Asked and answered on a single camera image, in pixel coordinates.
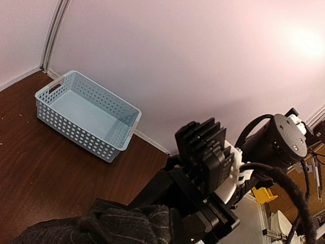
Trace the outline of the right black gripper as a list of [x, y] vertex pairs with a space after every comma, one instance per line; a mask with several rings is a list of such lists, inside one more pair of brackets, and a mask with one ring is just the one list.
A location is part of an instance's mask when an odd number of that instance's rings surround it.
[[184, 235], [191, 243], [218, 243], [240, 224], [215, 194], [205, 196], [184, 173], [178, 156], [161, 169], [129, 204], [130, 208], [165, 205], [178, 210]]

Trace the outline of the black pinstriped long sleeve shirt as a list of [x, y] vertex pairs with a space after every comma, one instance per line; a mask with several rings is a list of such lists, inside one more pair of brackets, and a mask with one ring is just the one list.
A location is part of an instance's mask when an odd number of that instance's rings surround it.
[[26, 228], [11, 243], [190, 243], [177, 209], [96, 199], [84, 216]]

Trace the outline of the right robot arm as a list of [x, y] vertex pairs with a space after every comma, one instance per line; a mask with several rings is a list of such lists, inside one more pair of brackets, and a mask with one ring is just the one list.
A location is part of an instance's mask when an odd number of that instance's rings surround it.
[[252, 188], [286, 174], [307, 155], [306, 126], [295, 114], [265, 114], [231, 145], [215, 119], [192, 121], [175, 135], [178, 155], [167, 160], [130, 207], [165, 205], [179, 211], [192, 242], [217, 243], [239, 224], [232, 209]]

